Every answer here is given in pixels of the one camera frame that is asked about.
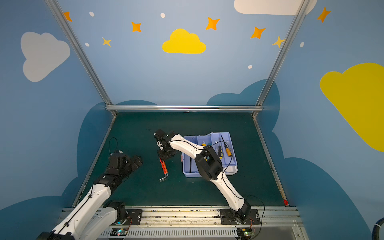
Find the red handled hex key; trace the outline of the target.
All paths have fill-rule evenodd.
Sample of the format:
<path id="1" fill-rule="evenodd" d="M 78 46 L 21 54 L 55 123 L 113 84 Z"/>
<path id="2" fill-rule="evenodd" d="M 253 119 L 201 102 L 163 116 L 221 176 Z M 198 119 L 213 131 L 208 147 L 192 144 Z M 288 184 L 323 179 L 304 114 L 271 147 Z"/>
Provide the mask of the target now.
<path id="1" fill-rule="evenodd" d="M 163 181 L 165 181 L 168 178 L 169 174 L 168 174 L 168 170 L 167 170 L 165 161 L 163 161 L 161 158 L 159 158 L 159 160 L 160 160 L 163 172 L 164 172 L 164 177 L 159 179 L 159 182 L 163 182 Z"/>

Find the silver hex key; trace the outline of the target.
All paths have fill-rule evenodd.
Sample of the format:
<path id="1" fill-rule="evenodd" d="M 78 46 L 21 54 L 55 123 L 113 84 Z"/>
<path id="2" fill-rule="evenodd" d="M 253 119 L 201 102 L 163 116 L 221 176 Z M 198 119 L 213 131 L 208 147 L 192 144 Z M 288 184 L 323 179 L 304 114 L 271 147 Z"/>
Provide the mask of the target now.
<path id="1" fill-rule="evenodd" d="M 192 158 L 190 157 L 189 173 L 192 173 Z"/>

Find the yellow black small screwdriver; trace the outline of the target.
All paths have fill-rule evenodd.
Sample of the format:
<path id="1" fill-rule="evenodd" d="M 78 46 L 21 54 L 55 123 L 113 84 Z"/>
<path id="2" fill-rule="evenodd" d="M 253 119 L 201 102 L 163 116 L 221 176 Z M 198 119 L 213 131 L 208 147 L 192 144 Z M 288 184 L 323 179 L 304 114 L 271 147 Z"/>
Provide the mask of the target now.
<path id="1" fill-rule="evenodd" d="M 219 159 L 222 159 L 222 158 L 223 158 L 223 149 L 222 149 L 222 146 L 219 146 L 219 147 L 218 147 L 218 156 L 219 156 Z"/>

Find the orange handled screwdriver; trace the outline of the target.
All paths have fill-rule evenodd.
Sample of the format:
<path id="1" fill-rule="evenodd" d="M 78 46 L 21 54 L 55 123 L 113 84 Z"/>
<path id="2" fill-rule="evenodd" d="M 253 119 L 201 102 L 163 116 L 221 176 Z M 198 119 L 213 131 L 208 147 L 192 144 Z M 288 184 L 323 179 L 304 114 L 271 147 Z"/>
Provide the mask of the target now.
<path id="1" fill-rule="evenodd" d="M 225 146 L 225 150 L 226 150 L 228 157 L 232 157 L 233 155 L 232 155 L 232 152 L 231 152 L 227 142 L 224 140 L 223 136 L 221 136 L 221 138 L 222 138 L 223 144 Z"/>

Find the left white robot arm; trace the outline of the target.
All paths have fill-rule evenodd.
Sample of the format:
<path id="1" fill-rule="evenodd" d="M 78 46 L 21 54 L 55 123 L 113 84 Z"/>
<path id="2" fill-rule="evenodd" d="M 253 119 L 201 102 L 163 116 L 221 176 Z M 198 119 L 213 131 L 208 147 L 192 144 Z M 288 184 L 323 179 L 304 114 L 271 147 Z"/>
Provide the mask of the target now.
<path id="1" fill-rule="evenodd" d="M 123 202 L 109 201 L 104 207 L 102 204 L 142 164 L 137 155 L 129 157 L 119 151 L 113 153 L 106 171 L 94 181 L 86 197 L 53 230 L 42 232 L 37 239 L 96 240 L 110 225 L 126 223 L 127 212 Z M 101 207 L 101 212 L 94 217 Z"/>

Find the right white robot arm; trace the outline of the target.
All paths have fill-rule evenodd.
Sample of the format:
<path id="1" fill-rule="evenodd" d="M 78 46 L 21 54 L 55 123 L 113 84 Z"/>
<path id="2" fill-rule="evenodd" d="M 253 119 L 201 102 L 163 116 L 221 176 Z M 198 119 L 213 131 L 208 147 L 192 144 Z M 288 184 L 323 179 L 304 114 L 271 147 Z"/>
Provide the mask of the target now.
<path id="1" fill-rule="evenodd" d="M 238 223 L 244 224 L 251 211 L 251 205 L 243 198 L 228 179 L 223 163 L 219 155 L 211 145 L 201 146 L 192 143 L 180 134 L 169 134 L 159 129 L 154 133 L 157 145 L 160 148 L 157 153 L 159 159 L 164 162 L 172 158 L 176 151 L 192 158 L 201 177 L 212 182 L 227 200 L 230 210 Z"/>

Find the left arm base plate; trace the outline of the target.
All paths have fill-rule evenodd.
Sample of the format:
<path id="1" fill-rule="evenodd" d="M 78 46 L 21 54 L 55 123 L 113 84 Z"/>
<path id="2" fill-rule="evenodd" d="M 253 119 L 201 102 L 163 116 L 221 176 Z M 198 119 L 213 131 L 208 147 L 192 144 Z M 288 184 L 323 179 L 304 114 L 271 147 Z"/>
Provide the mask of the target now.
<path id="1" fill-rule="evenodd" d="M 126 209 L 125 218 L 116 221 L 117 226 L 138 226 L 141 224 L 143 210 L 141 209 Z"/>

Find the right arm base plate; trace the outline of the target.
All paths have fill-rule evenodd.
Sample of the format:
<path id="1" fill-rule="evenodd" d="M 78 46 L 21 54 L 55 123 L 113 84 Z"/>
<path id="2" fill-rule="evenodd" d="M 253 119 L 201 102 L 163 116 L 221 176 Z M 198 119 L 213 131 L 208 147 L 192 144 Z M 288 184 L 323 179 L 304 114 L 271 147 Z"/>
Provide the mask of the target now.
<path id="1" fill-rule="evenodd" d="M 261 216 L 257 209 L 251 209 L 247 214 L 239 214 L 232 209 L 220 209 L 218 217 L 222 225 L 260 225 Z"/>

